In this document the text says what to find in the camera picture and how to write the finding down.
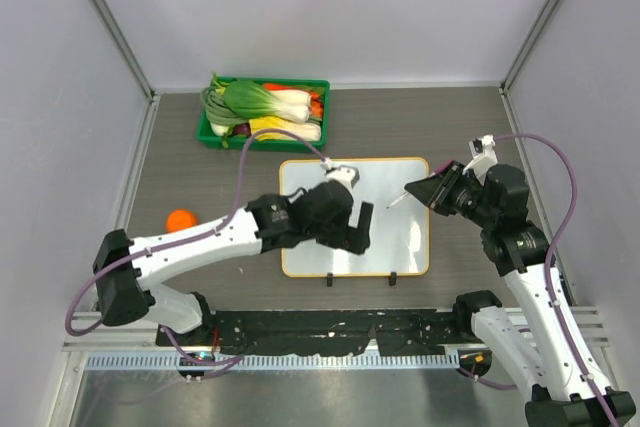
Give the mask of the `pink whiteboard marker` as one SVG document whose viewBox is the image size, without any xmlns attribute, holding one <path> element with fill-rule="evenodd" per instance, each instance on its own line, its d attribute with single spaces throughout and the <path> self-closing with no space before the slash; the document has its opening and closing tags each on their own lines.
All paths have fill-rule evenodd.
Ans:
<svg viewBox="0 0 640 427">
<path fill-rule="evenodd" d="M 433 177 L 435 175 L 440 174 L 443 170 L 446 170 L 446 168 L 453 162 L 453 159 L 448 159 L 447 161 L 445 161 L 443 164 L 441 164 L 439 167 L 435 168 L 433 171 L 431 171 L 428 175 L 428 177 Z M 398 198 L 396 198 L 395 200 L 393 200 L 389 205 L 386 206 L 386 209 L 390 209 L 392 207 L 394 207 L 395 205 L 399 204 L 401 201 L 403 201 L 405 198 L 407 198 L 409 196 L 409 193 L 405 190 Z"/>
</svg>

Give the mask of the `orange framed whiteboard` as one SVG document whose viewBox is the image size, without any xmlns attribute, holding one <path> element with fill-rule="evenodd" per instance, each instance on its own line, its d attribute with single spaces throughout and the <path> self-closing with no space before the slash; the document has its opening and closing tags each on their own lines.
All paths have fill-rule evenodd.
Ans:
<svg viewBox="0 0 640 427">
<path fill-rule="evenodd" d="M 360 180 L 354 187 L 350 223 L 358 221 L 362 202 L 374 205 L 371 245 L 363 255 L 334 250 L 314 241 L 281 252 L 282 271 L 292 278 L 400 277 L 424 274 L 429 268 L 429 212 L 407 197 L 386 209 L 404 186 L 431 172 L 421 157 L 343 158 L 334 163 L 354 166 Z"/>
</svg>

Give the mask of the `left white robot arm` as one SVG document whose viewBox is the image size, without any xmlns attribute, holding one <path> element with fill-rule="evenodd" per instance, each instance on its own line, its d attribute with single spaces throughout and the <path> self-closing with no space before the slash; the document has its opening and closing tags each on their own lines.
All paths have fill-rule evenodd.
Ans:
<svg viewBox="0 0 640 427">
<path fill-rule="evenodd" d="M 232 216 L 173 234 L 131 239 L 122 229 L 103 238 L 94 261 L 101 323 L 108 327 L 147 319 L 170 328 L 190 345 L 213 332 L 202 296 L 170 289 L 183 273 L 238 257 L 292 249 L 307 241 L 362 255 L 370 246 L 373 205 L 364 202 L 349 223 L 354 197 L 336 180 L 290 195 L 265 194 Z"/>
</svg>

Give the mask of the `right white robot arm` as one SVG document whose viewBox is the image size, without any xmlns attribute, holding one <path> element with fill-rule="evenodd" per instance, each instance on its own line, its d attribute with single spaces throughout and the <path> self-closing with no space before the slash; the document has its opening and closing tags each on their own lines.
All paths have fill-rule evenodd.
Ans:
<svg viewBox="0 0 640 427">
<path fill-rule="evenodd" d="M 481 340 L 525 401 L 530 426 L 624 426 L 636 414 L 590 351 L 563 294 L 550 245 L 528 218 L 524 173 L 497 164 L 483 180 L 450 163 L 404 187 L 432 212 L 460 215 L 480 227 L 483 251 L 527 322 L 523 335 L 490 291 L 457 297 L 451 327 L 465 342 Z"/>
</svg>

